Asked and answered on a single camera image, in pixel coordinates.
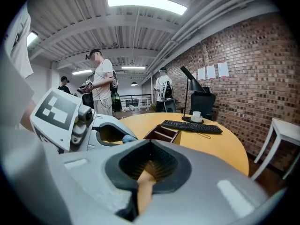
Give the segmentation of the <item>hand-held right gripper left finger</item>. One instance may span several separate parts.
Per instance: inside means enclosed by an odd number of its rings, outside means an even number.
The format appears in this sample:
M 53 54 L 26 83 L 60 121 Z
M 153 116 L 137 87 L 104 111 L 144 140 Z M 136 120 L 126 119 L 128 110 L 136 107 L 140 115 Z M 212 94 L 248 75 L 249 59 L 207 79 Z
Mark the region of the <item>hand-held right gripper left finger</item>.
M 45 147 L 50 177 L 49 225 L 149 225 L 150 211 L 137 213 L 138 183 L 120 168 L 130 154 L 142 153 L 147 140 L 115 147 L 58 154 Z

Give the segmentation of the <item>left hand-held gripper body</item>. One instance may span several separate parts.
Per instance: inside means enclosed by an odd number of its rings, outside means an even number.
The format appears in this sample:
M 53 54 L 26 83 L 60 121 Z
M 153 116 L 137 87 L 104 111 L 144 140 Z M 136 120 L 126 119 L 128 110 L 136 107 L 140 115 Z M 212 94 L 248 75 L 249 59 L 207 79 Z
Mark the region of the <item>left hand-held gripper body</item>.
M 61 153 L 77 151 L 96 118 L 95 111 L 82 100 L 51 88 L 30 115 L 34 133 Z

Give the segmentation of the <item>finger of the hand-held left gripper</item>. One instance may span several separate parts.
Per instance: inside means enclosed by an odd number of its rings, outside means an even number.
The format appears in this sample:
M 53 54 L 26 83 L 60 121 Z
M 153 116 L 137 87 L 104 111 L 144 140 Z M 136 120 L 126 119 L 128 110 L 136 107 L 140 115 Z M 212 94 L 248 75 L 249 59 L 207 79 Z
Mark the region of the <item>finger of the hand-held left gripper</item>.
M 137 139 L 137 136 L 120 120 L 113 116 L 97 114 L 93 130 L 99 132 L 102 140 L 122 140 L 125 135 Z
M 123 132 L 112 132 L 112 133 L 102 133 L 102 132 L 95 132 L 96 141 L 101 144 L 102 146 L 106 147 L 113 147 L 122 145 L 122 139 L 125 135 L 128 135 Z

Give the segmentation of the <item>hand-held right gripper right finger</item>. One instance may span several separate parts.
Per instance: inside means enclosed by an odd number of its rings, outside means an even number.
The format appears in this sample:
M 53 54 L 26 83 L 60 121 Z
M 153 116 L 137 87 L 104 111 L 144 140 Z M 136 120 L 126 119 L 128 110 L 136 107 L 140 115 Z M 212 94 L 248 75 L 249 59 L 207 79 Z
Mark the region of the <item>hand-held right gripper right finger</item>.
M 176 191 L 154 194 L 137 225 L 258 225 L 266 217 L 265 191 L 220 158 L 159 142 L 191 163 L 191 174 Z

